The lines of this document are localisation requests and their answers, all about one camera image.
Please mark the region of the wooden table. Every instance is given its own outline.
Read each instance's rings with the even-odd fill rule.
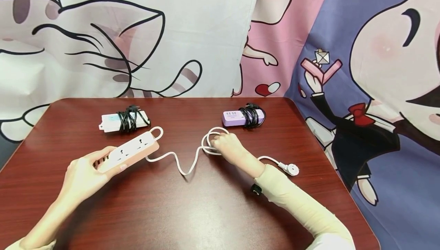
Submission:
[[[141,106],[165,133],[150,158],[174,151],[184,171],[223,111],[254,102],[267,112],[255,130],[229,128],[255,156],[295,163],[298,186],[342,220],[358,250],[380,249],[292,101],[285,98],[63,99],[53,103],[0,172],[0,249],[20,239],[55,200],[71,160],[119,146],[136,134],[105,134],[101,115]],[[256,196],[252,181],[219,156],[201,152],[183,178],[173,157],[136,163],[78,207],[55,249],[305,249],[312,236],[285,210]]]

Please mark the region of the black power cord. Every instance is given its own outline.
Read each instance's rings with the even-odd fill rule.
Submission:
[[[144,116],[140,113],[140,107],[136,105],[128,106],[125,111],[118,111],[119,119],[121,120],[120,132],[130,133],[136,131],[136,120],[139,114],[147,127],[151,126],[151,121],[145,120]]]
[[[264,119],[263,121],[261,121],[261,123],[259,123],[260,119],[258,118],[258,109],[260,109],[264,114]],[[244,128],[255,129],[257,127],[260,127],[263,124],[264,120],[266,120],[266,112],[257,104],[247,103],[244,108],[241,107],[238,110],[243,114],[246,119]]]

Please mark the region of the fabric backdrop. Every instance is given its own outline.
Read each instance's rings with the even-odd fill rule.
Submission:
[[[384,250],[440,245],[440,0],[0,0],[0,167],[66,97],[288,97]]]

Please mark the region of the red bow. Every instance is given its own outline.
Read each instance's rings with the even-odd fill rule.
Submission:
[[[367,111],[365,103],[359,103],[350,106],[350,108],[348,108],[348,111],[353,114],[353,121],[357,126],[364,127],[376,122],[374,119],[371,119],[370,117],[365,115]]]

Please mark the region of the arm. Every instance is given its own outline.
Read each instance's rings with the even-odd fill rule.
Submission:
[[[115,147],[106,147],[73,160],[67,168],[58,198],[34,228],[6,250],[52,250],[56,243],[55,236],[66,218],[82,201],[96,193],[110,178],[125,169],[122,167],[101,174],[93,167],[95,161],[107,156],[113,149]]]
[[[264,64],[266,64],[266,66],[269,65],[278,66],[278,61],[271,54],[261,50],[255,50],[248,44],[245,45],[245,48],[243,50],[243,56],[249,58],[255,58],[255,59],[263,59]]]
[[[310,97],[310,100],[312,100],[313,104],[316,106],[316,108],[325,116],[327,117],[330,122],[332,122],[334,125],[337,125],[340,117],[333,114],[332,110],[330,109],[329,104],[327,103],[327,100],[325,99],[324,93],[315,93],[312,94]]]
[[[58,229],[75,208],[76,206],[64,203],[63,200],[56,200],[29,234],[6,248],[6,250],[52,249],[55,246],[56,241],[54,239]]]
[[[315,241],[309,250],[355,249],[350,232],[333,213],[274,166],[265,165],[255,158],[234,134],[220,134],[211,143],[226,160],[254,178],[270,202],[286,209],[312,233]]]

